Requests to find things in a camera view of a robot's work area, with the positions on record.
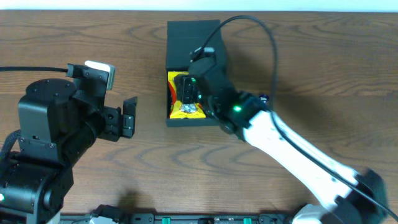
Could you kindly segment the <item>yellow seed snack bag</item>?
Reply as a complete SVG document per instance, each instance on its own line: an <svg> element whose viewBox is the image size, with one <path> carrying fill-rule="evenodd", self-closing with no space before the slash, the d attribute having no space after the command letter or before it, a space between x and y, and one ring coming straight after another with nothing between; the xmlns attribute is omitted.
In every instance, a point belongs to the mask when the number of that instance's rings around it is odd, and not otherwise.
<svg viewBox="0 0 398 224"><path fill-rule="evenodd" d="M170 119L204 119L205 112L202 110L200 100L201 93L197 87L197 80L188 72L169 71L167 81L173 80L177 100L174 108L169 113Z"/></svg>

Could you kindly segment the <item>black gift box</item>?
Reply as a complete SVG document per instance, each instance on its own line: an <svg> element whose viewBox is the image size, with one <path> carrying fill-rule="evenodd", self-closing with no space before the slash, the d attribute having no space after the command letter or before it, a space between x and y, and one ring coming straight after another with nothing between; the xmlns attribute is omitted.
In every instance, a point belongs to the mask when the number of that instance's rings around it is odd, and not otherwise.
<svg viewBox="0 0 398 224"><path fill-rule="evenodd" d="M190 53L201 47L211 32L217 28L219 20L168 21L167 50L165 70L186 72L190 65ZM170 128L216 126L211 118L204 119L170 119L171 95L167 86L167 117L165 123Z"/></svg>

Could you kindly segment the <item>purple Dairy Milk bar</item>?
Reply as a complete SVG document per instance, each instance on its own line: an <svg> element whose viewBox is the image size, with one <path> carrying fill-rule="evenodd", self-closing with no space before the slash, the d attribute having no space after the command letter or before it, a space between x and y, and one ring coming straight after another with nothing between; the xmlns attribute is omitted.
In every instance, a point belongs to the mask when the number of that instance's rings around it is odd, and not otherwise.
<svg viewBox="0 0 398 224"><path fill-rule="evenodd" d="M269 101L269 96L266 95L266 94L260 94L260 95L259 95L259 99L260 99L262 102L267 103L267 102Z"/></svg>

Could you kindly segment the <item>red snack bag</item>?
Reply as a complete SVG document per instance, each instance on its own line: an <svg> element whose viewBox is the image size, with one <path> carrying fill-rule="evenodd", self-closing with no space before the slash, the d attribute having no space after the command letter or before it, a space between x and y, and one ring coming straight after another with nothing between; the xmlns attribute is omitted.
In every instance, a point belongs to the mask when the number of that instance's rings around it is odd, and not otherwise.
<svg viewBox="0 0 398 224"><path fill-rule="evenodd" d="M168 80L169 91L171 95L171 103L170 103L170 114L174 108L174 104L177 100L176 91L175 91L175 83L173 80Z"/></svg>

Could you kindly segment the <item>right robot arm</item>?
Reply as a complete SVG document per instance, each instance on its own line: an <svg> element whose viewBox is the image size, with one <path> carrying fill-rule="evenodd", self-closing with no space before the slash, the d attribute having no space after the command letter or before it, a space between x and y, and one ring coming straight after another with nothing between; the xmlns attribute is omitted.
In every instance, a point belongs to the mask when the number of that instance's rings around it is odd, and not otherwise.
<svg viewBox="0 0 398 224"><path fill-rule="evenodd" d="M293 223L382 223L387 216L396 218L380 176L371 170L360 174L321 152L258 97L235 89L213 57L192 61L187 73L202 107L224 132L271 156L318 200L318 205L301 208Z"/></svg>

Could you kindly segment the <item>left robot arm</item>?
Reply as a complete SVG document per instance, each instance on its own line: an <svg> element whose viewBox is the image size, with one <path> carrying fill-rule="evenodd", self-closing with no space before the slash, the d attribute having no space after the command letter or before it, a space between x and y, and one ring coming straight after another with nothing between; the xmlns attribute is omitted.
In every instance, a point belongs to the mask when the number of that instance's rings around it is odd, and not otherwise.
<svg viewBox="0 0 398 224"><path fill-rule="evenodd" d="M98 139L135 132L137 98L105 105L112 65L68 64L65 78L31 83L19 100L20 128L1 149L1 222L58 223L73 185L73 166Z"/></svg>

